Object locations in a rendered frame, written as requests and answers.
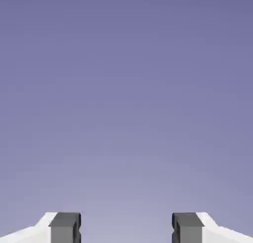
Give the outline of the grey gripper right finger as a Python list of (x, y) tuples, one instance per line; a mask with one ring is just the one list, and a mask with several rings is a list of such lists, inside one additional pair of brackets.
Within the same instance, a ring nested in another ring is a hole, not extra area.
[(174, 212), (172, 243), (253, 243), (253, 237), (219, 226), (207, 212)]

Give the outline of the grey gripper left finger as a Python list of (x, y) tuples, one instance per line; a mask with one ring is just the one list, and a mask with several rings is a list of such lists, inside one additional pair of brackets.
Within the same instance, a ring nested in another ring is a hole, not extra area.
[(78, 212), (46, 212), (34, 225), (0, 237), (0, 243), (82, 243)]

